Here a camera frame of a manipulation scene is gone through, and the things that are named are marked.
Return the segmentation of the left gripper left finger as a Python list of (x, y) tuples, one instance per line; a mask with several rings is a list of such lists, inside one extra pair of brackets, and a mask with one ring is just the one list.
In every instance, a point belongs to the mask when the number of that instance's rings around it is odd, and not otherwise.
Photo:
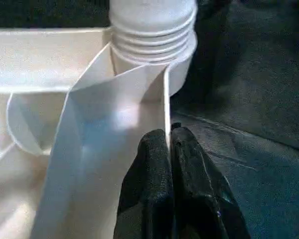
[(118, 239), (170, 239), (174, 195), (169, 150), (161, 129), (146, 133), (121, 187)]

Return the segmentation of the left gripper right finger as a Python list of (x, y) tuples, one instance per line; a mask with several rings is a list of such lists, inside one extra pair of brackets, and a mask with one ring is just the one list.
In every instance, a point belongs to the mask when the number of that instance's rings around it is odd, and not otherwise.
[(228, 180), (180, 123), (171, 127), (170, 152), (178, 237), (250, 238)]

